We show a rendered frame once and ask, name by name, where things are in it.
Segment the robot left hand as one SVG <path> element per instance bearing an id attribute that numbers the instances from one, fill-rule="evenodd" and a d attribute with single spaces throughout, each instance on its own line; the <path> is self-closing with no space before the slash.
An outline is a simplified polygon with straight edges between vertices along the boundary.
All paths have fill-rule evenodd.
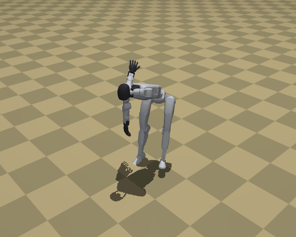
<path id="1" fill-rule="evenodd" d="M 134 63 L 134 64 L 133 64 Z M 137 62 L 137 64 L 136 64 L 136 61 L 133 61 L 132 60 L 132 64 L 131 64 L 131 60 L 130 60 L 130 65 L 129 65 L 129 72 L 128 72 L 128 75 L 129 75 L 129 73 L 133 73 L 134 75 L 135 75 L 135 73 L 134 72 L 136 72 L 136 70 L 140 67 L 137 67 L 137 64 L 138 64 L 138 62 Z M 127 75 L 127 77 L 128 77 L 128 75 Z M 133 78 L 134 78 L 134 75 L 133 75 Z"/>

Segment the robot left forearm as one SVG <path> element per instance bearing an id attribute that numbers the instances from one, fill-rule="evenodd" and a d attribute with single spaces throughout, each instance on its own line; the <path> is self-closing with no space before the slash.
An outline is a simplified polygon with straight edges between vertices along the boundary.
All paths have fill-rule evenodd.
<path id="1" fill-rule="evenodd" d="M 129 85 L 130 87 L 130 90 L 131 90 L 131 86 L 132 86 L 132 83 L 133 83 L 133 73 L 129 73 L 128 77 L 127 77 L 127 80 L 126 80 L 126 83 L 127 85 Z"/>

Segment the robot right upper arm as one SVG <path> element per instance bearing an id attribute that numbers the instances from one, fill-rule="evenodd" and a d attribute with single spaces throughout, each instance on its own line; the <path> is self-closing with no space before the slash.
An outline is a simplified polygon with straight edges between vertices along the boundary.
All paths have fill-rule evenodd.
<path id="1" fill-rule="evenodd" d="M 128 98 L 127 100 L 123 100 L 123 104 L 126 107 L 126 110 L 131 109 L 131 103 L 129 103 L 130 98 Z"/>

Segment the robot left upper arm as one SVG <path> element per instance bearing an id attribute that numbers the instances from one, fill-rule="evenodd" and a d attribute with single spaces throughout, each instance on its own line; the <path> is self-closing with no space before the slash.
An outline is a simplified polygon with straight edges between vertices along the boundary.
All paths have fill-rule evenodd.
<path id="1" fill-rule="evenodd" d="M 133 91 L 130 90 L 130 94 L 131 95 L 133 94 L 133 96 L 151 98 L 153 95 L 153 89 L 152 88 L 145 88 L 145 89 L 136 88 Z"/>

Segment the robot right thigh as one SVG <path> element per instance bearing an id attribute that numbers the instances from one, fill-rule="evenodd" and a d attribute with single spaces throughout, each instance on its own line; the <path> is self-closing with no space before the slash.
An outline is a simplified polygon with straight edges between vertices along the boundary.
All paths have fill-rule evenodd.
<path id="1" fill-rule="evenodd" d="M 152 100 L 142 100 L 141 109 L 139 113 L 140 129 L 143 129 L 144 133 L 148 133 L 150 125 L 148 125 L 149 112 L 152 104 Z"/>

